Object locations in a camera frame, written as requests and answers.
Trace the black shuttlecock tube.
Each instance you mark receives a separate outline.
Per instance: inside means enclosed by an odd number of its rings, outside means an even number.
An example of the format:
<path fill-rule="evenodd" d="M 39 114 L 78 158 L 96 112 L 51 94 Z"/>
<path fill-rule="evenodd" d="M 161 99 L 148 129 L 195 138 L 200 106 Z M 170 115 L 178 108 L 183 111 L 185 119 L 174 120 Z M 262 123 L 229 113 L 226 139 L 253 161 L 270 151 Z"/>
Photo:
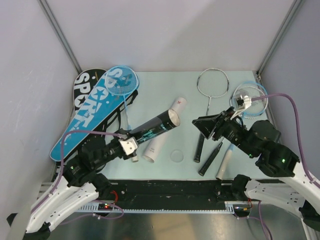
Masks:
<path fill-rule="evenodd" d="M 126 135 L 135 138 L 140 145 L 152 140 L 176 127 L 181 123 L 178 113 L 173 109 L 168 109 L 142 125 L 130 130 Z"/>

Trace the white shuttlecock tube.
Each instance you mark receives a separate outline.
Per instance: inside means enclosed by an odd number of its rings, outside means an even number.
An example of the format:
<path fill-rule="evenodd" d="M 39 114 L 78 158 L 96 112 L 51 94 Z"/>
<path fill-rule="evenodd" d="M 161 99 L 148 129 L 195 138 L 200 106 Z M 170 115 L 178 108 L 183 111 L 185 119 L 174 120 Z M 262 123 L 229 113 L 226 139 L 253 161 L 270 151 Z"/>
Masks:
<path fill-rule="evenodd" d="M 179 119 L 181 119 L 181 113 L 185 109 L 186 105 L 187 105 L 187 100 L 183 97 L 178 97 L 175 99 L 174 103 L 170 107 L 170 110 L 173 110 L 175 113 L 177 113 L 177 116 L 179 117 Z M 168 137 L 169 137 L 169 132 L 167 131 L 153 138 L 149 142 L 142 156 L 148 162 L 154 163 L 158 155 L 160 154 Z"/>

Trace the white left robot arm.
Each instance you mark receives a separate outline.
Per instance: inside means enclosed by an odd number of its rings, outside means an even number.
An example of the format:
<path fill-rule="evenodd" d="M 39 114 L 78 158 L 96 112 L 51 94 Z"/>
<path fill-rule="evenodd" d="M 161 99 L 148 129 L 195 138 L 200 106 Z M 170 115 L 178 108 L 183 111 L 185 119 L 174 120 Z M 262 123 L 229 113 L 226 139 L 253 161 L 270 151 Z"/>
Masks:
<path fill-rule="evenodd" d="M 136 154 L 138 137 L 120 130 L 106 143 L 102 132 L 91 138 L 74 158 L 61 164 L 52 185 L 35 203 L 7 217 L 8 240 L 47 240 L 51 233 L 80 207 L 95 200 L 107 199 L 111 183 L 99 170 L 110 161 L 128 159 Z"/>

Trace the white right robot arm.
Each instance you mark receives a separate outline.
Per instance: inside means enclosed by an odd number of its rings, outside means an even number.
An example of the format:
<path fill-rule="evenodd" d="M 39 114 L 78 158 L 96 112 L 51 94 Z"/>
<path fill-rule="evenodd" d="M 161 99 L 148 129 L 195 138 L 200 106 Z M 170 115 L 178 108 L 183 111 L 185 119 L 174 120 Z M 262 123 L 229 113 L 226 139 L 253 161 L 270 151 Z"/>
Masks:
<path fill-rule="evenodd" d="M 320 229 L 320 181 L 307 169 L 305 161 L 278 142 L 281 133 L 268 121 L 256 121 L 251 128 L 242 124 L 231 107 L 216 115 L 202 116 L 192 124 L 206 139 L 224 137 L 250 158 L 266 176 L 279 179 L 295 189 L 304 203 L 298 208 L 303 222 Z"/>

